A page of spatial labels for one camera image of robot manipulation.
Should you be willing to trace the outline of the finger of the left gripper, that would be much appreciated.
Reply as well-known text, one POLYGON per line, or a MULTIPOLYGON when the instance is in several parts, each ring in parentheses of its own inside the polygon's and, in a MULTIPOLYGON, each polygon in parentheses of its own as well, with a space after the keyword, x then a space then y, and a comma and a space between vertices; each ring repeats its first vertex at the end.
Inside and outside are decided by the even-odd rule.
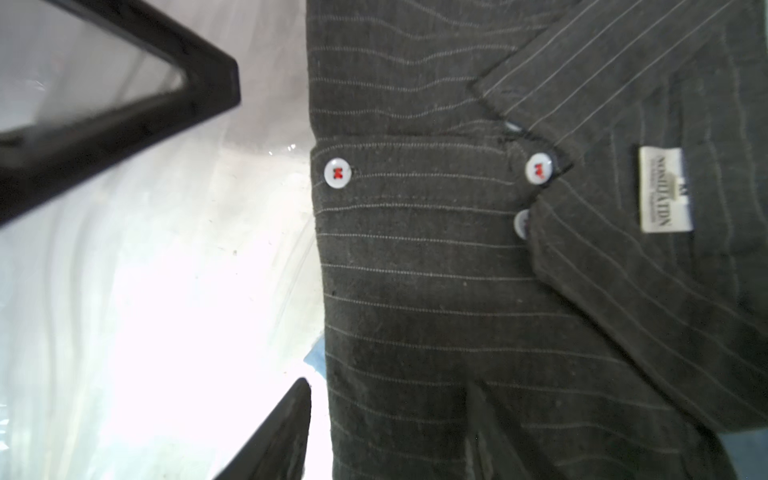
POLYGON ((147 2, 3 2, 2 222, 240 101, 237 61, 147 2))

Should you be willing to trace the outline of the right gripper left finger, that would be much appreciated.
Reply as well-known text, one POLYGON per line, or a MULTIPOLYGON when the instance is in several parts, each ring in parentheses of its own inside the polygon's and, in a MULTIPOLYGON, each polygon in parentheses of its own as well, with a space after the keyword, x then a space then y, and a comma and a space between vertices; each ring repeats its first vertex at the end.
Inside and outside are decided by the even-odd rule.
POLYGON ((311 387, 299 378, 215 480, 302 479, 311 406, 311 387))

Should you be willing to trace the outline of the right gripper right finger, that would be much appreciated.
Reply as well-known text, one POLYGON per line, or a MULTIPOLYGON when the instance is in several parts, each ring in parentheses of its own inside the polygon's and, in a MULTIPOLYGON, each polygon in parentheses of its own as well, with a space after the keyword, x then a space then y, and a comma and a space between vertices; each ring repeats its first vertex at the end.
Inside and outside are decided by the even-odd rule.
POLYGON ((466 386, 466 475, 469 479, 562 479, 564 474, 539 449, 489 386, 466 386))

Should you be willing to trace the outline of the clear plastic vacuum bag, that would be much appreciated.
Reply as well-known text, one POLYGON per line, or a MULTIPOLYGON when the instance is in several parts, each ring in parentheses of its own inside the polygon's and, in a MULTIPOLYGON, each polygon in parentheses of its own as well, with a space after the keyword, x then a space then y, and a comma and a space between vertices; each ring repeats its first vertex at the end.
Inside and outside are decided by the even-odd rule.
POLYGON ((211 479, 298 378, 331 475, 305 5, 161 1, 241 104, 1 229, 1 475, 211 479))

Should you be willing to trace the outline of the dark grey pinstripe shirt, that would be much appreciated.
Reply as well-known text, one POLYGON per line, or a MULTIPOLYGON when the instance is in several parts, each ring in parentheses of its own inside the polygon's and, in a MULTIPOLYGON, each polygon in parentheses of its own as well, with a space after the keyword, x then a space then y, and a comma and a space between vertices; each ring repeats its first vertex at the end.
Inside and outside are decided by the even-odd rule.
POLYGON ((332 475, 733 479, 767 425, 763 1, 311 1, 332 475))

